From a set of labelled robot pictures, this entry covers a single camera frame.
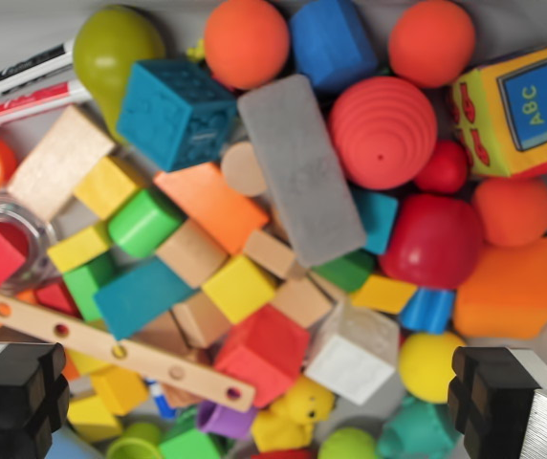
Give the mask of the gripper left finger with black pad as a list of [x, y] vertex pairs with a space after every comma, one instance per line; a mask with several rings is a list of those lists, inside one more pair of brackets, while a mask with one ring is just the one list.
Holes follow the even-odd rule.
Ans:
[[59, 343], [0, 342], [0, 458], [44, 458], [67, 419]]

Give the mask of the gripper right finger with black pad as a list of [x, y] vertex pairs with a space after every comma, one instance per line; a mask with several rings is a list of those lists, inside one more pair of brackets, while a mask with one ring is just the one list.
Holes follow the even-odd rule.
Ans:
[[448, 406], [471, 458], [547, 458], [547, 364], [531, 349], [461, 346]]

